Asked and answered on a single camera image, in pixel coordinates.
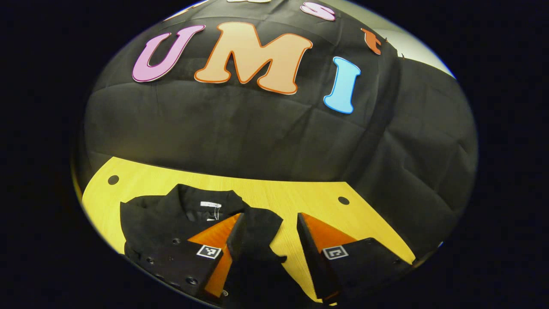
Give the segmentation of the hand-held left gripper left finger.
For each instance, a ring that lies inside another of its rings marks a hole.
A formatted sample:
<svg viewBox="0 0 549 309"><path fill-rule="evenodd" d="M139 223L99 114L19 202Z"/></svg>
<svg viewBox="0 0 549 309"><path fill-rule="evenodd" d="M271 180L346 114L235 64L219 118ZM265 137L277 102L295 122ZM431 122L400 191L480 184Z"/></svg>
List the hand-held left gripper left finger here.
<svg viewBox="0 0 549 309"><path fill-rule="evenodd" d="M125 239L136 263L190 297L216 301L241 255L245 215L221 221L209 214L125 213Z"/></svg>

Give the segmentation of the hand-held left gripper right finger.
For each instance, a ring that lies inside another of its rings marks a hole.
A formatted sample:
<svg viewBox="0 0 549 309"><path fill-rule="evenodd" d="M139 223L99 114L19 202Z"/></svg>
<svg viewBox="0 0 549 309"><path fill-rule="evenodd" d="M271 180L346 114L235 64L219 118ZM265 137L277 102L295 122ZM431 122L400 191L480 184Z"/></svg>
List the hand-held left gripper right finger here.
<svg viewBox="0 0 549 309"><path fill-rule="evenodd" d="M302 212L297 215L297 231L314 293L326 305L358 300L413 268L374 237L357 240Z"/></svg>

